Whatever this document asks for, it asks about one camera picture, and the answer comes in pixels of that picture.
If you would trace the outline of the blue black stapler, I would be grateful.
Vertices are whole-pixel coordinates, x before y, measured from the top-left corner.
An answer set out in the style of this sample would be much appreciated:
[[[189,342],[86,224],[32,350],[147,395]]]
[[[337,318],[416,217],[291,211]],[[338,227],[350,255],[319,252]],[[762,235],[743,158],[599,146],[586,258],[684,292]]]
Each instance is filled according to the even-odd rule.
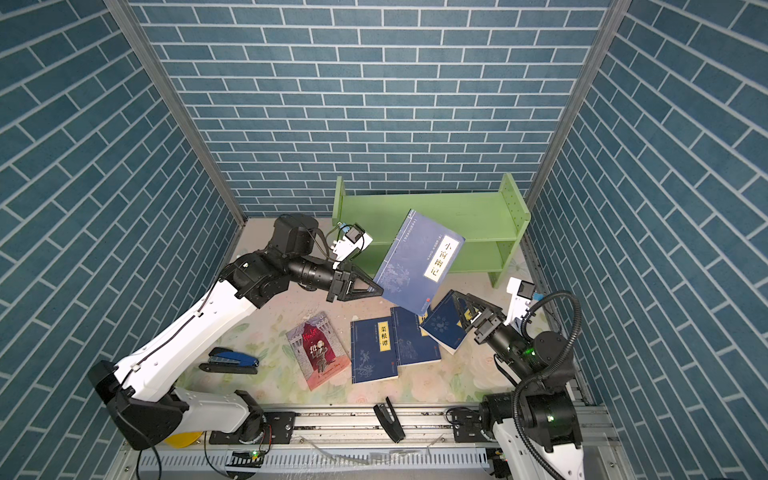
[[[214,347],[208,354],[208,361],[198,365],[207,373],[256,375],[259,360],[251,355],[224,347]]]

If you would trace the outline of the yellow pen holder cup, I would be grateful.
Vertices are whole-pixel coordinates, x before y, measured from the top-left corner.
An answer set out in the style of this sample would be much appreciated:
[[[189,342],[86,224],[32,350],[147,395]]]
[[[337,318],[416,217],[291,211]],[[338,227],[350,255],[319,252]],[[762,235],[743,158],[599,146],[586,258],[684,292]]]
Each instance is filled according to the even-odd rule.
[[[185,432],[171,435],[164,442],[172,448],[183,449],[198,444],[202,437],[202,432]]]

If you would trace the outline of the black clip on rail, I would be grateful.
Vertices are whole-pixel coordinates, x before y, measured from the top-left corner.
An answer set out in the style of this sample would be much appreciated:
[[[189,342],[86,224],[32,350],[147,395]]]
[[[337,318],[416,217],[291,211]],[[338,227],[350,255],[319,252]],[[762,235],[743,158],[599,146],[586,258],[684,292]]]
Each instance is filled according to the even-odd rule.
[[[380,426],[392,442],[400,443],[405,439],[403,426],[389,397],[385,398],[384,403],[375,404],[373,411]]]

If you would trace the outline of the red illustrated book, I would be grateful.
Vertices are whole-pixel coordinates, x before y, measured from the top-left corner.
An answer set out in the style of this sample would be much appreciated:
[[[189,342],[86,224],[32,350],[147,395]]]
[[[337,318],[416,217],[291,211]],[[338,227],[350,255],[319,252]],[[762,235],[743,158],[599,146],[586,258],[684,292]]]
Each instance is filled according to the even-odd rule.
[[[325,312],[301,322],[286,333],[286,339],[310,391],[351,366]]]

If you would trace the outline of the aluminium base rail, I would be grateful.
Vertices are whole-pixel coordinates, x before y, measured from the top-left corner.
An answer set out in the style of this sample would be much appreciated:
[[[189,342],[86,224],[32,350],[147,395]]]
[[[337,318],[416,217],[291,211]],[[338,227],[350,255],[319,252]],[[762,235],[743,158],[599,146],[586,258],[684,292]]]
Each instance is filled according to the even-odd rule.
[[[271,438],[253,445],[205,434],[183,449],[124,446],[109,479],[545,479],[512,473],[479,428],[478,407],[396,405],[405,439],[392,442],[371,406],[268,411]]]

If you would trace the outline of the blue book yellow label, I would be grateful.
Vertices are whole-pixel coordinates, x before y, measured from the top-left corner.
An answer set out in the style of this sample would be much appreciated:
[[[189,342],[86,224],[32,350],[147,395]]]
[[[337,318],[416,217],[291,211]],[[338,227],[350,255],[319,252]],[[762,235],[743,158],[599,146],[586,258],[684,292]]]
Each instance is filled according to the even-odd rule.
[[[437,342],[422,331],[421,318],[418,315],[403,307],[393,307],[390,311],[399,367],[441,360]]]
[[[353,321],[350,334],[353,384],[398,377],[396,336],[390,317]]]

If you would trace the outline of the green two-tier shelf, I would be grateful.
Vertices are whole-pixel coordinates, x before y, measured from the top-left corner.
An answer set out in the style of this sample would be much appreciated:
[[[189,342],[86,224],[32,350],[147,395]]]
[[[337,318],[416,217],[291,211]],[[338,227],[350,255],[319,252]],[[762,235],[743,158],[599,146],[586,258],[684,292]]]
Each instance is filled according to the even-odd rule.
[[[336,181],[332,221],[359,224],[373,244],[355,259],[376,274],[409,211],[414,210],[465,238],[451,267],[453,273],[488,274],[496,288],[510,266],[531,213],[511,174],[496,192],[349,195]]]

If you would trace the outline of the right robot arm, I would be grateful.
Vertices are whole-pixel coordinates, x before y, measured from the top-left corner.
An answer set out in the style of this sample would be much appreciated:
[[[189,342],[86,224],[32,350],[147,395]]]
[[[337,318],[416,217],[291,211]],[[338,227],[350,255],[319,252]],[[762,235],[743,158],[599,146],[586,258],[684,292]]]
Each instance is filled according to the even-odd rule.
[[[571,303],[570,333],[530,336],[526,324],[557,299]],[[479,428],[502,448],[509,471],[582,479],[583,436],[567,389],[576,377],[573,350],[582,331],[578,298],[565,290],[548,294],[527,308],[518,328],[504,323],[501,307],[475,295],[451,291],[448,300],[475,342],[493,350],[497,369],[512,384],[507,393],[486,395],[478,408]]]

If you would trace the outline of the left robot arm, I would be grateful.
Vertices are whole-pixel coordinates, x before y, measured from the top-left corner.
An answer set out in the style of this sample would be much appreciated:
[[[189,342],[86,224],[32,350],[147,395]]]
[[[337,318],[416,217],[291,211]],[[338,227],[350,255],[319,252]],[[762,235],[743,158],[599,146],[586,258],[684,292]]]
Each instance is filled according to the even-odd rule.
[[[371,245],[371,236],[357,224],[339,230],[325,257],[317,258],[314,247],[326,243],[318,222],[304,214],[279,216],[265,248],[226,265],[202,299],[155,338],[117,362],[102,360],[91,367],[90,383],[133,449],[152,449],[188,432],[219,431],[244,444],[263,440],[263,409],[246,391],[195,393],[175,383],[225,332],[292,283],[325,291],[329,302],[382,295],[352,261]]]

